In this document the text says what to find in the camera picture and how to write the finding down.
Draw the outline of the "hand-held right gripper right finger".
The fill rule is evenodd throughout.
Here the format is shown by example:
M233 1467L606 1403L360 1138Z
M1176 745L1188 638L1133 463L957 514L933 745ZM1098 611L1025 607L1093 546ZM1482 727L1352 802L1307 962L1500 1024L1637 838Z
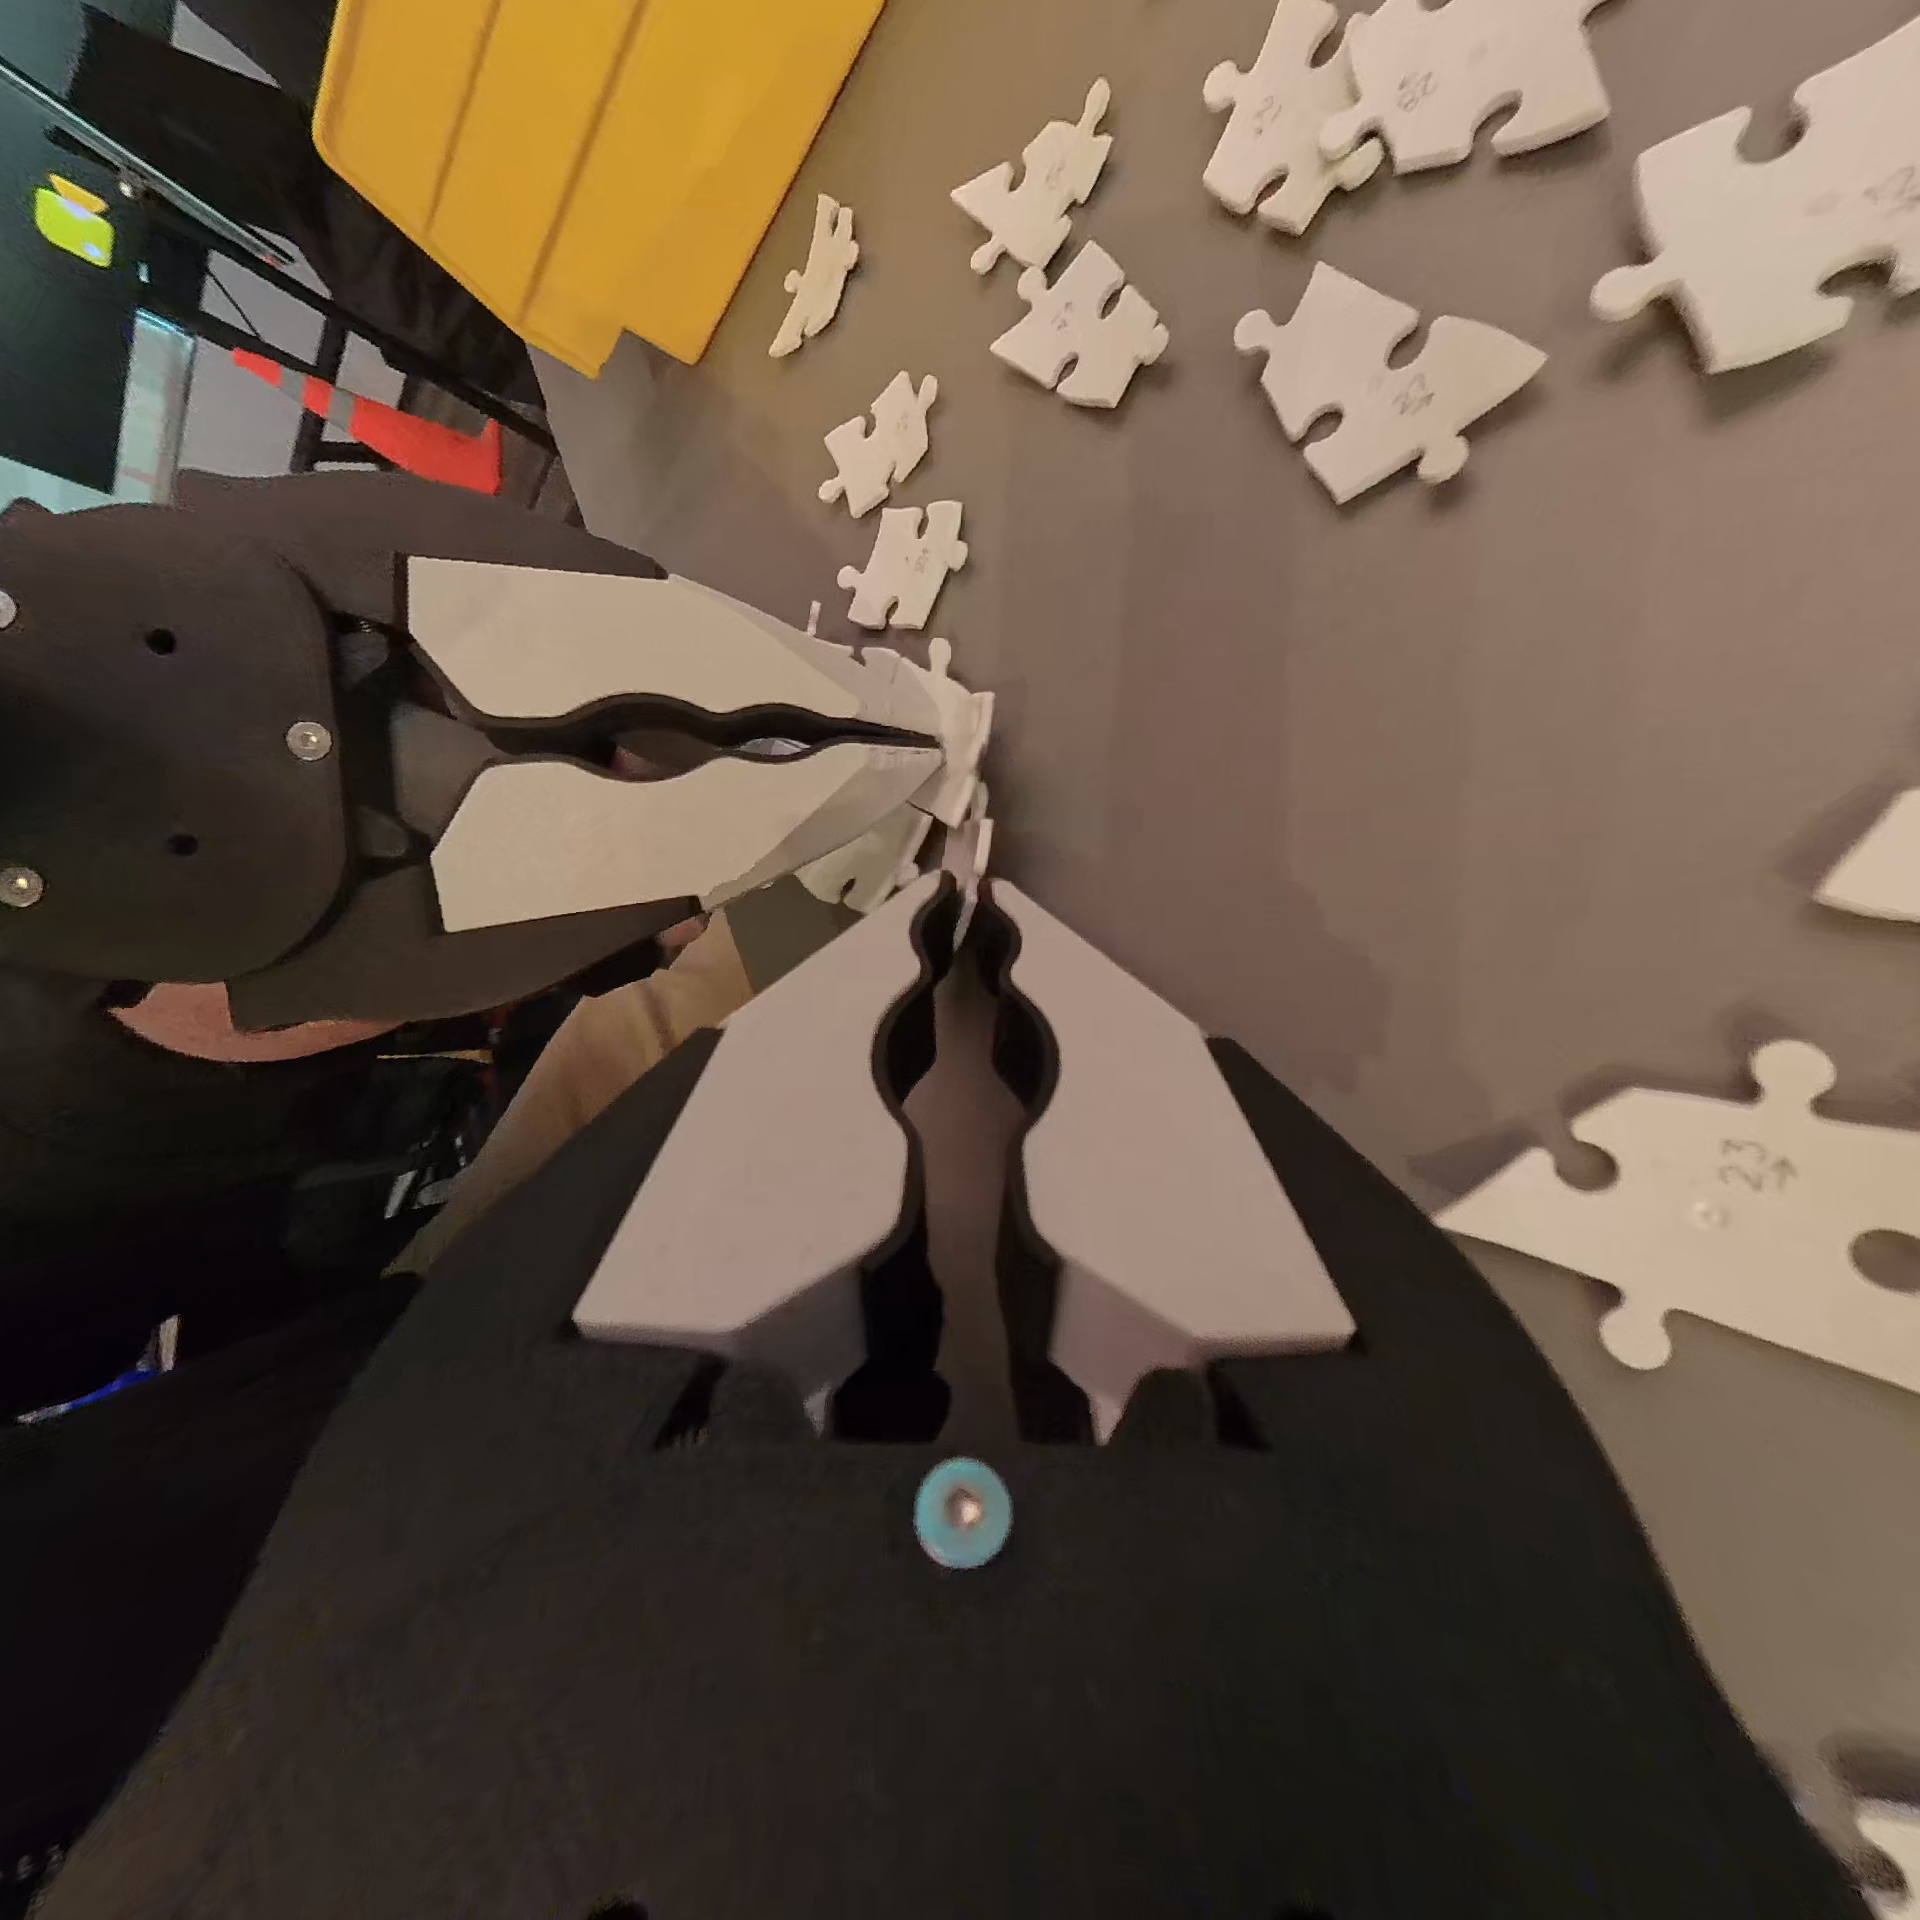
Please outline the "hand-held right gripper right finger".
M1218 1360L1338 1354L1357 1328L1210 1036L1009 881L996 1067L1025 1129L1009 1206L1044 1262L1037 1360L1117 1427L1140 1382Z

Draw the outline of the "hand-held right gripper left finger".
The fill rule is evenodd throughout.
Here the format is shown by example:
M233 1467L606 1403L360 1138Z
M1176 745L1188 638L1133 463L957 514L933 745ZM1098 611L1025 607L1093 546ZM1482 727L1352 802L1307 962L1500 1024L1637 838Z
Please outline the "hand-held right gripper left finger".
M960 904L926 873L720 1026L574 1308L582 1337L777 1372L826 1428L917 1178L882 1036L952 960Z

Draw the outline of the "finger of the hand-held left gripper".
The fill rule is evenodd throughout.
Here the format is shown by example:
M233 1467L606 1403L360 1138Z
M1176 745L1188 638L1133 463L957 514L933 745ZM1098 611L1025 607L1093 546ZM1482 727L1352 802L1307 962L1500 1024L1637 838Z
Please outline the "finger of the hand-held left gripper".
M661 699L713 718L792 710L937 736L899 654L861 657L681 576L411 558L405 627L438 680L501 722Z
M689 898L724 905L858 842L944 769L936 748L852 740L724 754L654 783L566 760L501 762L430 857L445 931Z

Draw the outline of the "assembled white puzzle section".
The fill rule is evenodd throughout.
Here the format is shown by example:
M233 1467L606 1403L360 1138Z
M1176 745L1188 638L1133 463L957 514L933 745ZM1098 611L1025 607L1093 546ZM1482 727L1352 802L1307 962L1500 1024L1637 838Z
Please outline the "assembled white puzzle section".
M814 898L867 918L923 875L929 840L941 828L937 865L953 875L964 898L956 931L962 940L993 865L995 820L984 762L993 740L995 698L956 681L952 658L944 638L929 642L923 666L897 658L905 684L931 699L941 770L856 842L800 868L798 881Z

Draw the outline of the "scattered loose white puzzle pieces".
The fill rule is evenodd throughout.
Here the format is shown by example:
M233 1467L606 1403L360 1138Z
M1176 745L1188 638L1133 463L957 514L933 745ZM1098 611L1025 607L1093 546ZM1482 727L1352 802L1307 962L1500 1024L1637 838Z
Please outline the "scattered loose white puzzle pieces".
M1830 1836L1915 1800L1915 1395L1705 1318L1725 1273L1884 1302L1915 1352L1915 931L1805 898L1915 752L1915 296L1708 370L1638 155L1914 26L1898 3L1595 6L1602 120L1312 225L1204 183L1273 6L888 6L810 183L861 264L757 376L826 432L936 374L893 500L957 496L941 617L1000 689L1001 867L1218 1019L1425 1210L1541 1147L1553 1235L1458 1239L1580 1396L1720 1680Z

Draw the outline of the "person's left hand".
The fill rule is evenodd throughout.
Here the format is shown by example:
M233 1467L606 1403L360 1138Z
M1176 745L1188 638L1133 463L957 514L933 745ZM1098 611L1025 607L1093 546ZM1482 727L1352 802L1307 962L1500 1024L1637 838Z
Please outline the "person's left hand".
M109 1007L107 1016L157 1049L218 1065L285 1065L400 1031L400 1023L368 1019L242 1030L225 983L156 983L140 1000Z

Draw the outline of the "red plastic object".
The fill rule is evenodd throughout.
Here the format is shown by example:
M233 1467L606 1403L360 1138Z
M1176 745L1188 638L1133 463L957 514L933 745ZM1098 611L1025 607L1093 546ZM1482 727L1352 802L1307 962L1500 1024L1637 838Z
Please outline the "red plastic object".
M481 496L501 496L501 422L486 419L476 432L409 416L398 408L340 388L316 376L302 376L262 353L228 350L230 361L296 401L318 425L339 427L348 441L389 466Z

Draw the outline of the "yellow plastic bin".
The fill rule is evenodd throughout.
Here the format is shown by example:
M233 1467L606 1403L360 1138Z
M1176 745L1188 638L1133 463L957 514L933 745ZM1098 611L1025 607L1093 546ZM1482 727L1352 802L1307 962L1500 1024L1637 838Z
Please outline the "yellow plastic bin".
M531 348L705 358L881 3L340 3L330 170Z

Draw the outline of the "black wall monitor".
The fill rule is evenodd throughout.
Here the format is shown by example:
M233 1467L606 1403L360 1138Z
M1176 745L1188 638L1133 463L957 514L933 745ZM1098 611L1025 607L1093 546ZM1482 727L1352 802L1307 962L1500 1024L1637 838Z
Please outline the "black wall monitor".
M2 454L93 494L117 478L146 242L113 168L2 86Z

